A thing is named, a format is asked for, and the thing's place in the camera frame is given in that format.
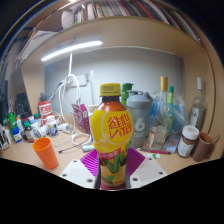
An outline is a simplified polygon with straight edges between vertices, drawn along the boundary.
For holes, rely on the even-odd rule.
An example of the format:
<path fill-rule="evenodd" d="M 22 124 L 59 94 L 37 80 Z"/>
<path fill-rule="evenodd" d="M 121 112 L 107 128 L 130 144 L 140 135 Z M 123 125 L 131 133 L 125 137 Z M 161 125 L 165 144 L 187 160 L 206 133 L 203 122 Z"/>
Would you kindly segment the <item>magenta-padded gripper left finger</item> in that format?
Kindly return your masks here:
<path fill-rule="evenodd" d="M 73 159 L 60 177 L 84 188 L 99 189 L 101 171 L 97 151 L 93 149 L 81 159 Z"/>

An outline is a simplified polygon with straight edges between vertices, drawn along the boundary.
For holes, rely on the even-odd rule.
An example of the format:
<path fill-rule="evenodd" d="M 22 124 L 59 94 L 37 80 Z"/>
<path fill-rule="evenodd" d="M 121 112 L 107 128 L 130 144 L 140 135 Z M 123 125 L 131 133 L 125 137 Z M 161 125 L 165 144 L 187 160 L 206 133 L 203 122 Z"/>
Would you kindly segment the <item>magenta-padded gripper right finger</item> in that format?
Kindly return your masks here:
<path fill-rule="evenodd" d="M 167 173 L 153 157 L 145 157 L 130 148 L 126 160 L 126 188 L 134 189 L 165 177 Z"/>

